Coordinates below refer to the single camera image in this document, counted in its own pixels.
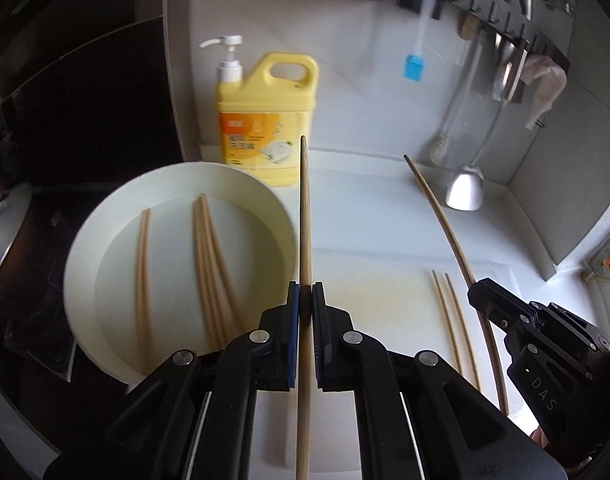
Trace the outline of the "right human hand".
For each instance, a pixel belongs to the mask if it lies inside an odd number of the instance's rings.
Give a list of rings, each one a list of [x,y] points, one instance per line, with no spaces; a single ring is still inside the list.
[[[542,448],[547,448],[549,445],[549,440],[544,435],[544,431],[542,431],[541,427],[537,427],[529,437]]]

